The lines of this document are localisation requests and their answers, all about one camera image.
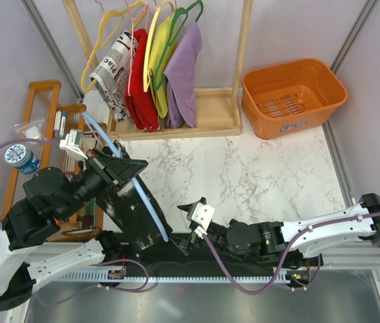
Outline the light blue hanger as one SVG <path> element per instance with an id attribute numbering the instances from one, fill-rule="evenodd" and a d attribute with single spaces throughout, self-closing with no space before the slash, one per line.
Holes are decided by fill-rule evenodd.
<path id="1" fill-rule="evenodd" d="M 89 127 L 94 127 L 94 129 L 98 132 L 98 134 L 103 138 L 104 142 L 109 146 L 110 150 L 119 158 L 122 158 L 122 153 L 118 150 L 118 148 L 114 145 L 112 140 L 108 137 L 106 132 L 101 128 L 101 126 L 87 113 L 83 112 L 82 116 Z M 144 205 L 146 206 L 146 209 L 148 210 L 149 214 L 151 215 L 154 223 L 156 224 L 160 235 L 162 236 L 162 239 L 164 242 L 168 242 L 168 234 L 166 232 L 166 229 L 164 225 L 162 224 L 157 212 L 155 211 L 151 201 L 149 200 L 147 194 L 144 192 L 141 184 L 136 178 L 133 178 L 131 180 L 132 185 L 136 189 L 139 197 L 143 201 Z"/>

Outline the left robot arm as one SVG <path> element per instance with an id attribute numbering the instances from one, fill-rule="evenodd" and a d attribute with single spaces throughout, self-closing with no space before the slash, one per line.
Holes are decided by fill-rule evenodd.
<path id="1" fill-rule="evenodd" d="M 31 253 L 107 188 L 122 189 L 148 166 L 142 159 L 120 159 L 97 149 L 84 156 L 80 173 L 68 179 L 57 167 L 37 171 L 24 185 L 26 198 L 7 213 L 0 229 L 0 312 L 15 308 L 52 280 L 74 269 L 105 261 L 116 264 L 123 248 L 112 231 L 102 231 L 81 247 L 40 262 Z"/>

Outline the black white-stained trousers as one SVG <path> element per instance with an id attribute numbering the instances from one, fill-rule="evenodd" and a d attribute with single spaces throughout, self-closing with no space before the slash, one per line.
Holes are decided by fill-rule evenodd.
<path id="1" fill-rule="evenodd" d="M 113 156 L 108 147 L 95 150 Z M 122 159 L 132 158 L 127 152 L 124 152 Z M 167 223 L 158 201 L 140 178 L 140 175 L 135 178 L 147 194 L 169 237 L 172 233 L 172 227 Z M 105 248 L 120 242 L 127 242 L 134 250 L 142 251 L 164 242 L 156 224 L 134 187 L 129 192 L 117 192 L 116 186 L 98 188 L 95 202 L 121 230 L 119 234 L 112 230 L 103 230 L 96 236 L 96 239 L 101 241 Z"/>

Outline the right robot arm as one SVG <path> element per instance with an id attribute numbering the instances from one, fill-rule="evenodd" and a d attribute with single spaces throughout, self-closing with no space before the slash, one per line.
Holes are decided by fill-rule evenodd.
<path id="1" fill-rule="evenodd" d="M 362 195 L 347 209 L 294 221 L 247 224 L 231 219 L 223 226 L 212 221 L 214 210 L 205 198 L 179 209 L 187 212 L 191 231 L 170 239 L 185 255 L 201 251 L 209 238 L 219 255 L 234 261 L 299 268 L 315 266 L 324 250 L 348 242 L 380 246 L 380 196 L 375 193 Z"/>

